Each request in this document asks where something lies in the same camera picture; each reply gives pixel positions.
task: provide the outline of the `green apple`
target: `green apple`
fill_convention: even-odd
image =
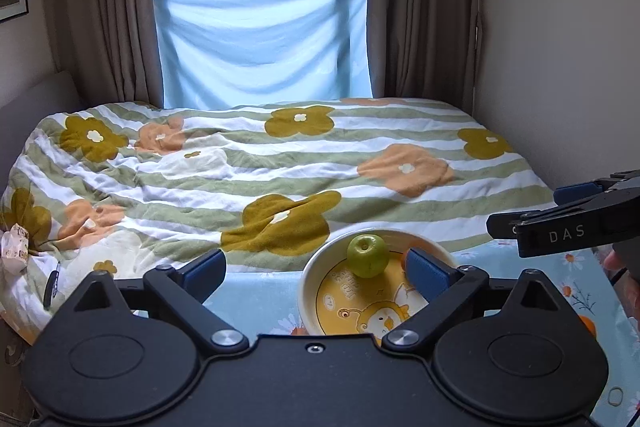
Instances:
[[[372,233],[357,235],[347,247],[347,264],[354,275],[369,279],[380,275],[389,263],[384,239]]]

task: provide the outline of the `finger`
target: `finger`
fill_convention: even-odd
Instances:
[[[622,262],[622,259],[620,259],[618,254],[615,253],[614,251],[612,251],[609,255],[606,256],[602,265],[607,270],[620,270],[625,267],[625,264]]]

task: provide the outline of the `curtain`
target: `curtain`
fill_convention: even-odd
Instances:
[[[371,96],[367,0],[154,0],[165,107]]]
[[[162,107],[153,0],[44,0],[59,70],[91,105],[138,100]]]
[[[432,98],[471,113],[479,0],[367,0],[374,96]]]

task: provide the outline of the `striped duvet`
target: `striped duvet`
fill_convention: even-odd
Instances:
[[[33,254],[20,276],[0,278],[2,315],[33,341],[94,269],[140,277],[220,247],[229,270],[300,270],[328,238],[369,227],[456,251],[489,240],[488,214],[551,201],[502,137],[441,102],[55,114],[27,140],[2,197],[3,229],[25,227]]]

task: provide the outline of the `bolt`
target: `bolt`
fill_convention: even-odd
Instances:
[[[321,346],[321,344],[311,344],[310,346],[306,346],[306,350],[313,354],[322,353],[324,346]]]
[[[420,340],[420,335],[413,330],[392,330],[386,337],[395,346],[411,346]]]
[[[244,335],[237,330],[218,330],[211,335],[211,341],[219,346],[235,346],[240,344]]]

